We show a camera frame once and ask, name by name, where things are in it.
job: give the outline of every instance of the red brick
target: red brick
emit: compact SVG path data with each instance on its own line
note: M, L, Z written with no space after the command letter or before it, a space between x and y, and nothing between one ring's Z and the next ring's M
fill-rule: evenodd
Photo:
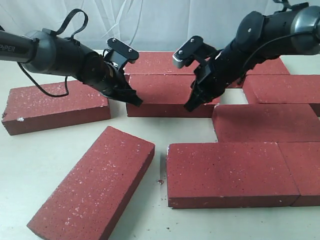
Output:
M212 120L219 142L320 142L308 104L219 105Z
M248 76L243 91L249 104L310 104L320 117L319 75Z
M184 108L193 80L192 75L131 75L129 84L143 103L140 107L127 104L128 117L211 118L219 98L192 112Z
M266 60L264 63L255 65L253 70L247 72L248 75L289 75L287 67L281 58Z
M194 62L189 67L177 68L173 62L174 52L171 51L142 51L134 64L125 66L125 73L129 75L194 75L199 65Z
M154 153L153 143L107 127L27 227L47 240L108 239Z
M49 93L65 93L64 83L44 84ZM36 86L10 90L2 124L10 135L32 133L111 118L108 99L77 80L68 82L69 95L50 97Z
M292 206L320 206L320 142L283 142L279 148L301 195Z
M167 155L168 206L290 206L299 191L274 142L178 143Z

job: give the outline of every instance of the white backdrop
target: white backdrop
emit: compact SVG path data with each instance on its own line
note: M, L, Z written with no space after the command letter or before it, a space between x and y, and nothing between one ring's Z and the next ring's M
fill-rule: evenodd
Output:
M320 5L319 0L309 2ZM272 0L1 0L0 25L19 35L58 30L67 14L80 8L89 23L76 38L93 49L104 49L108 38L117 37L139 51L175 51L193 35L223 48L248 13L269 15L281 7ZM83 19L78 13L62 36L79 28Z

